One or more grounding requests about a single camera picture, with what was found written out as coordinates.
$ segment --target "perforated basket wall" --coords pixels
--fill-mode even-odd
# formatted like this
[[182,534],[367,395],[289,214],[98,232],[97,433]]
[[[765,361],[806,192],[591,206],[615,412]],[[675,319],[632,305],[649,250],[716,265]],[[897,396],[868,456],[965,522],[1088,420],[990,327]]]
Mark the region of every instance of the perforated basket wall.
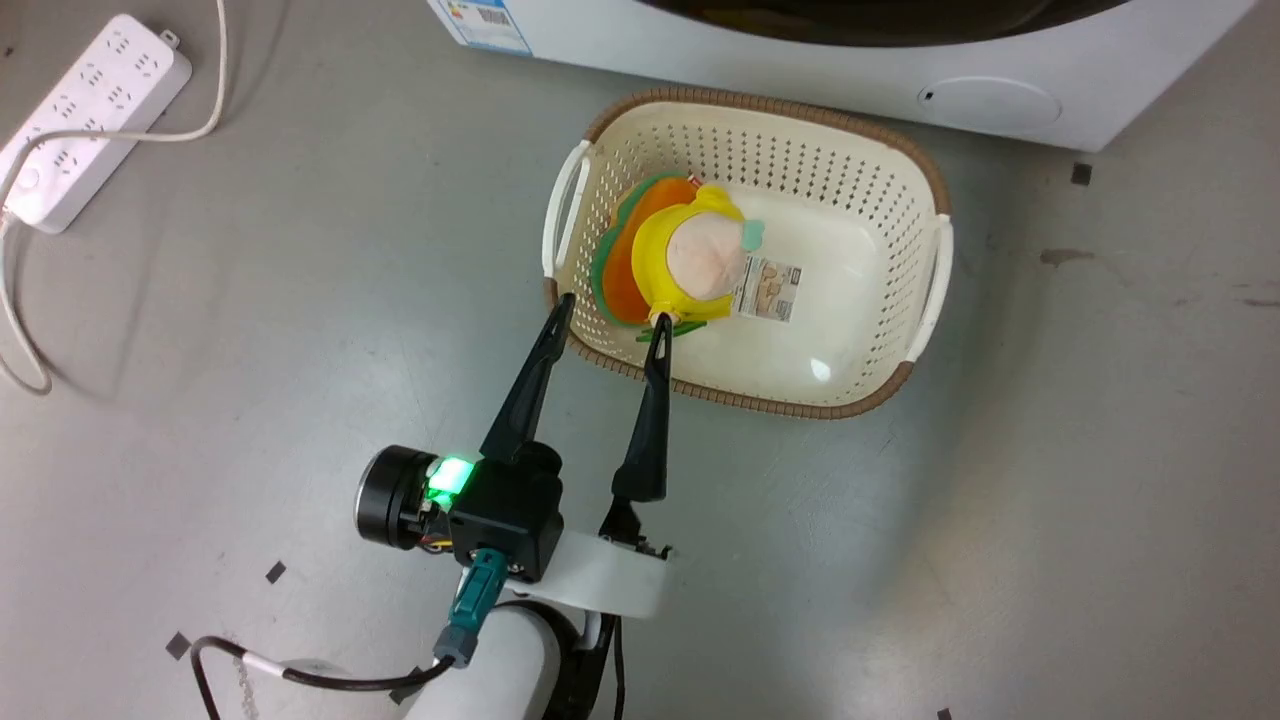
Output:
[[[570,342],[584,357],[640,377],[646,346],[599,314],[590,264],[618,197],[655,173],[681,172],[722,184],[731,195],[735,188],[764,191],[785,196],[797,211],[844,213],[850,223],[877,233],[883,246],[877,260],[879,286],[868,295],[878,309],[868,313],[865,342],[851,360],[859,366],[829,396],[741,392],[742,383],[714,377],[677,379],[676,391],[767,413],[835,419],[876,407],[906,380],[913,364],[904,357],[920,322],[937,252],[936,218],[950,213],[941,174],[910,140],[832,110],[684,88],[653,90],[618,102],[595,120],[586,140],[593,147],[581,210],[566,263],[548,281],[550,304],[561,292],[579,295]],[[677,352],[680,346],[677,340]]]

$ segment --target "basket rim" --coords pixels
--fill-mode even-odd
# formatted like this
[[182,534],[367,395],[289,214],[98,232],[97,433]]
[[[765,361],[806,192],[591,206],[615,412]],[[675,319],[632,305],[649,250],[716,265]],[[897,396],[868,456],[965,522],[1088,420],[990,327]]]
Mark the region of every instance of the basket rim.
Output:
[[[707,88],[694,88],[694,87],[655,87],[652,90],[645,90],[636,92],[627,97],[623,97],[618,102],[607,108],[600,113],[595,120],[586,129],[585,140],[595,143],[600,138],[600,135],[605,128],[609,127],[613,120],[622,117],[622,114],[639,108],[640,105],[648,105],[652,102],[685,102],[696,105],[714,105],[721,108],[736,108],[742,110],[754,110],[758,113],[769,113],[773,115],[781,115],[783,118],[792,118],[797,120],[805,120],[820,126],[827,126],[829,128],[851,132],[854,135],[860,135],[868,140],[874,140],[882,142],[893,150],[897,150],[911,159],[913,163],[924,174],[925,181],[929,183],[929,190],[933,193],[934,210],[940,215],[951,214],[951,197],[947,193],[946,182],[942,179],[942,172],[938,170],[937,164],[933,159],[924,152],[915,141],[910,140],[905,135],[886,128],[883,126],[876,124],[861,118],[855,118],[846,113],[837,110],[829,110],[826,108],[817,108],[814,105],[805,105],[803,102],[792,102],[790,100],[777,100],[772,97],[762,97],[759,95],[748,95],[742,92],[731,92],[727,90],[707,90]],[[544,279],[544,290],[547,293],[547,304],[549,307],[554,307],[559,301],[559,284],[556,278]],[[623,363],[616,357],[609,357],[603,352],[589,346],[582,338],[577,336],[570,327],[568,345],[584,359],[599,365],[600,368],[607,368],[618,374],[626,375],[632,379],[640,379],[644,374],[644,369],[630,363]],[[780,402],[776,400],[763,400],[759,397],[753,397],[750,395],[740,395],[736,392],[726,392],[721,389],[713,389],[705,386],[675,380],[673,386],[676,392],[682,395],[689,395],[691,397],[698,397],[701,400],[709,400],[712,402],[718,402],[721,405],[728,405],[731,407],[745,407],[748,410],[756,410],[760,413],[769,413],[774,415],[785,415],[788,418],[806,418],[814,420],[840,420],[844,418],[851,418],[854,415],[861,415],[868,410],[873,410],[883,405],[890,397],[902,387],[906,379],[911,375],[911,370],[915,364],[910,360],[904,360],[899,363],[893,373],[884,380],[884,383],[878,387],[870,395],[856,400],[846,405],[805,405],[800,402]]]

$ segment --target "electrical outlet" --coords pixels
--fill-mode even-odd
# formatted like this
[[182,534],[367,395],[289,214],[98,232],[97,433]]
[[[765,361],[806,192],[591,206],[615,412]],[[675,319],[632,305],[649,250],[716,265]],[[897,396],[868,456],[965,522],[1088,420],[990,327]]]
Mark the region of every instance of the electrical outlet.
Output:
[[[45,132],[148,129],[191,78],[191,63],[177,47],[169,31],[156,35],[131,15],[111,18],[0,151],[0,169]],[[44,142],[4,205],[28,225],[61,232],[134,145],[82,137]]]

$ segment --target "basket bottom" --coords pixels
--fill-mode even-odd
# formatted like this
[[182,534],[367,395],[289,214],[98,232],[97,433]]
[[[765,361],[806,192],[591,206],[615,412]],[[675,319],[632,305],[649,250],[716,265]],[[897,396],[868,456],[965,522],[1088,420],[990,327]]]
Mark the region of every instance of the basket bottom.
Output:
[[758,256],[801,270],[787,322],[732,316],[681,337],[673,374],[765,400],[835,406],[874,392],[892,373],[867,360],[886,263],[874,228],[849,213],[751,186],[727,186],[748,218],[764,220]]

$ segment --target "blue and white sticker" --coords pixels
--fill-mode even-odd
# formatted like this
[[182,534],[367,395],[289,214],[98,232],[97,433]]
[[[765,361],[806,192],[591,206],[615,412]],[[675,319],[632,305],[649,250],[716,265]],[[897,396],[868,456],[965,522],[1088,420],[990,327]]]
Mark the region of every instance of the blue and white sticker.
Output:
[[449,22],[471,47],[532,55],[502,0],[438,0]]

